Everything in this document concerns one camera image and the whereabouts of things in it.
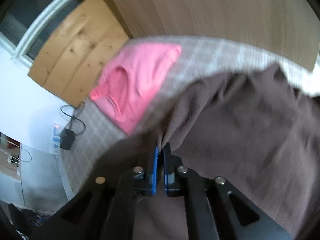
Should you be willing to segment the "brown fleece garment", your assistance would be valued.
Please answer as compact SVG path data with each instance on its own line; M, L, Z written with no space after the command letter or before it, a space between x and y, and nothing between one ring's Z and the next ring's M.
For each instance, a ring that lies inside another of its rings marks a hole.
M159 124L109 148L86 181L119 175L155 147L199 175L222 176L294 239L319 224L319 97L291 87L279 65L194 82Z

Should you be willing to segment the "black power adapter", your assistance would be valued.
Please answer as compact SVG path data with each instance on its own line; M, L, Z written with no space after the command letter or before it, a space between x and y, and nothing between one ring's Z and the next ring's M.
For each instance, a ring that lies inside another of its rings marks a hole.
M64 129L60 134L60 148L69 151L75 141L75 133L71 129Z

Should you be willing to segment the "folded pink shirt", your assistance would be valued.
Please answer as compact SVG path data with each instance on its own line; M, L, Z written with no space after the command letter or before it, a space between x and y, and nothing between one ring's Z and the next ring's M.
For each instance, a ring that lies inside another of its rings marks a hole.
M179 44L127 45L101 72L90 99L124 133L138 125L182 52Z

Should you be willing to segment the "knotty pine wood panel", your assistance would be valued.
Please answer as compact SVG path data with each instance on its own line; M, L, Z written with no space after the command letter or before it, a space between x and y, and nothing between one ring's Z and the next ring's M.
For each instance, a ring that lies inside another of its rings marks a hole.
M113 0L84 0L50 35L28 75L76 106L128 39Z

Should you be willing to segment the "light wood board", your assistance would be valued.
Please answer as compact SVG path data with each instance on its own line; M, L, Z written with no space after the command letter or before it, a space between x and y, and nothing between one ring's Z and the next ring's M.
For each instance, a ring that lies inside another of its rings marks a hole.
M251 44L313 70L319 52L314 0L112 0L134 38L197 35Z

